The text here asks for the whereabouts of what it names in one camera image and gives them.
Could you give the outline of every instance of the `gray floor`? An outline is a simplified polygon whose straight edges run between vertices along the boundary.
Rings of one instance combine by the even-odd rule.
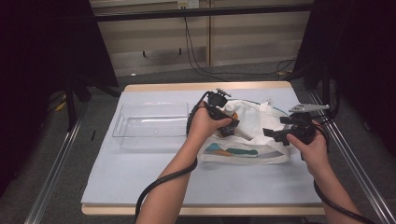
[[[211,68],[211,71],[232,71],[242,73],[268,73],[276,70],[277,63],[254,63]],[[258,76],[241,74],[213,75],[228,81],[276,80],[276,75]],[[181,70],[156,73],[136,77],[119,77],[120,87],[140,83],[207,82],[219,81],[216,78],[197,75],[194,71]],[[299,100],[310,103],[301,80],[292,81]],[[96,89],[90,89],[92,100],[84,114],[78,136],[71,147],[56,188],[41,219],[41,223],[133,223],[133,217],[88,217],[80,211],[80,199],[87,183],[92,165],[96,159],[108,124],[117,105],[117,98]],[[364,120],[342,98],[340,112],[335,119],[337,125],[351,145],[361,165],[377,186],[392,212],[396,211],[394,180],[396,180],[396,159],[383,147],[375,133],[367,132],[362,126]],[[24,164],[17,179],[11,182],[0,199],[0,223],[22,223],[39,193],[62,146],[67,129],[65,108],[60,112],[50,111],[37,142],[35,153]],[[347,163],[334,142],[331,142],[330,160],[340,180],[349,191],[364,215],[380,223],[375,210],[365,197],[359,183],[353,177]],[[310,220],[323,221],[323,217],[309,217]],[[228,223],[271,223],[269,217],[228,218]],[[222,223],[218,217],[181,217],[177,223]]]

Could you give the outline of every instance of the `power outlet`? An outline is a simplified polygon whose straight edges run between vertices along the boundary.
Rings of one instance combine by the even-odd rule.
[[[187,8],[189,8],[189,1],[187,1],[187,0],[177,1],[177,8],[178,9],[187,9]]]
[[[199,8],[199,0],[189,0],[189,8]]]

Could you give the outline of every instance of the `table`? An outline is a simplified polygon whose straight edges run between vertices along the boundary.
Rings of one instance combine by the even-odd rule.
[[[276,99],[276,97],[287,97],[285,99],[285,102],[282,102],[282,105],[285,106],[286,108],[291,108],[293,105],[298,103],[298,100],[295,96],[294,91],[292,90],[291,85],[289,82],[285,81],[277,81],[277,82],[230,82],[230,83],[222,83],[222,82],[215,82],[215,83],[181,83],[181,84],[145,84],[145,85],[131,85],[127,86],[125,88],[125,92],[122,94],[120,98],[120,102],[118,105],[118,108],[116,110],[115,116],[120,113],[120,106],[121,104],[125,103],[126,96],[140,96],[144,98],[145,96],[149,94],[155,95],[153,92],[158,92],[159,95],[166,95],[166,94],[175,94],[176,91],[178,92],[194,92],[194,94],[200,94],[204,93],[205,91],[208,90],[214,90],[215,88],[222,88],[224,90],[230,90],[234,91],[237,93],[244,92],[248,90],[247,93],[251,92],[266,92],[269,94],[271,99]],[[199,100],[199,97],[194,98],[194,100],[191,102],[192,104],[195,101]],[[279,101],[274,100],[274,104],[279,104]],[[169,154],[162,154],[162,155],[142,155],[142,154],[133,154],[133,153],[126,153],[125,151],[118,151],[117,149],[110,150],[106,149],[106,146],[109,146],[108,143],[111,141],[111,133],[112,133],[112,128],[114,127],[115,120],[113,119],[109,130],[107,131],[106,138],[104,140],[104,143],[102,144],[101,151],[98,155],[98,158],[96,159],[95,165],[92,168],[92,173],[90,176],[89,184],[86,188],[86,191],[84,192],[84,196],[82,198],[82,212],[86,215],[133,215],[134,214],[134,204],[133,203],[127,203],[129,202],[129,199],[124,199],[128,198],[128,195],[122,195],[125,197],[122,198],[116,198],[120,197],[120,194],[117,194],[117,191],[121,192],[126,192],[126,194],[131,193],[133,189],[143,189],[149,182],[153,181],[156,176],[160,173],[162,170],[162,166],[165,166],[168,161],[170,161],[173,158],[172,153]],[[235,168],[235,165],[227,164],[227,165],[215,165],[215,170],[210,171],[210,173],[205,173],[203,171],[203,168],[198,166],[198,168],[191,174],[191,182],[189,184],[189,188],[187,190],[186,194],[186,199],[185,199],[185,204],[181,208],[180,214],[182,216],[307,216],[307,215],[324,215],[324,210],[321,205],[320,199],[317,198],[316,193],[313,191],[312,187],[312,181],[313,178],[310,176],[310,174],[306,171],[306,167],[304,167],[304,162],[301,161],[300,155],[296,150],[294,153],[292,153],[292,159],[291,162],[283,165],[264,165],[260,166],[260,168],[257,169],[263,169],[266,171],[263,172],[262,174],[277,174],[279,172],[279,167],[281,167],[281,173],[284,174],[280,179],[278,180],[272,180],[268,181],[271,182],[271,184],[268,183],[262,183],[261,179],[248,179],[247,181],[239,181],[238,182],[249,182],[251,183],[251,186],[247,186],[246,188],[257,188],[257,185],[255,184],[267,184],[265,187],[268,188],[268,191],[263,191],[263,193],[256,194],[256,195],[249,195],[251,194],[249,190],[247,192],[235,192],[232,191],[233,196],[230,199],[227,199],[226,203],[216,203],[218,199],[214,199],[213,202],[198,202],[197,201],[197,194],[202,194],[200,192],[199,186],[200,178],[202,178],[203,174],[204,175],[210,175],[210,174],[215,174],[216,172],[220,172],[219,174],[223,174],[224,177],[222,178],[230,178],[226,173],[222,173],[224,171],[221,171],[221,169],[224,169],[226,167],[227,169],[233,169],[233,172],[241,172],[241,174],[245,174],[243,172],[257,172],[257,169],[255,167],[255,171],[252,171],[251,167],[247,166],[238,166]],[[115,163],[114,160],[110,160],[108,157],[114,159],[114,160],[120,160],[120,163],[125,162],[124,160],[127,160],[128,162],[125,162],[126,168],[129,169],[128,173],[123,172],[122,170],[122,165],[120,166],[120,170],[112,170],[113,167],[107,167],[104,169],[104,166],[106,165],[114,165],[118,166],[120,163],[116,161]],[[131,174],[134,171],[138,170],[136,167],[142,168],[142,160],[151,160],[151,164],[156,164],[155,169],[148,169],[143,171],[144,175],[148,176],[144,181],[138,181],[136,182],[137,176],[141,176],[139,174]],[[131,175],[131,177],[126,177],[124,178],[125,174]],[[98,188],[97,186],[98,183],[100,183],[101,179],[104,176],[106,178],[110,178],[108,182],[111,183],[104,183],[104,185],[107,185],[107,187],[103,187],[106,189],[104,191],[100,187]],[[117,177],[122,177],[122,183],[124,185],[120,186],[120,179],[117,179]],[[114,184],[114,188],[119,188],[119,189],[114,189],[114,191],[111,191],[113,188],[110,187],[111,184]],[[238,183],[230,183],[230,185],[233,185],[233,187],[240,187],[241,185]],[[280,190],[280,192],[276,192],[279,189],[271,189],[271,186],[275,186]],[[114,193],[113,196],[107,197],[106,195],[103,195],[104,192],[107,192],[109,195]],[[134,194],[131,196],[131,198],[136,197],[135,195],[140,194],[140,192],[136,193],[131,193]],[[285,198],[272,198],[272,194],[285,194]],[[255,201],[257,198],[258,202],[262,200],[263,202],[266,201],[267,203],[250,203],[247,202],[246,199]]]

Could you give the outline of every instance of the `person's right hand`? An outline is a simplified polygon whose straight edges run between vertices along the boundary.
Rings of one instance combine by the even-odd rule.
[[[311,173],[311,175],[320,175],[322,172],[325,172],[327,169],[331,168],[327,156],[326,139],[320,133],[320,131],[316,131],[314,141],[309,145],[304,144],[290,133],[286,137],[289,142],[297,147],[297,149],[299,149],[302,153],[308,166],[308,171]]]

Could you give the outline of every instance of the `hand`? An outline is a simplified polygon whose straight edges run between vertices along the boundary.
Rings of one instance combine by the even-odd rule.
[[[224,127],[231,123],[231,119],[213,120],[209,117],[204,102],[200,103],[200,108],[196,111],[190,126],[189,138],[194,137],[202,142],[210,137],[217,128]]]
[[[309,145],[304,144],[292,134],[288,134],[286,137],[302,153],[311,175],[319,175],[331,168],[327,156],[326,139],[320,131],[316,131],[314,141]]]

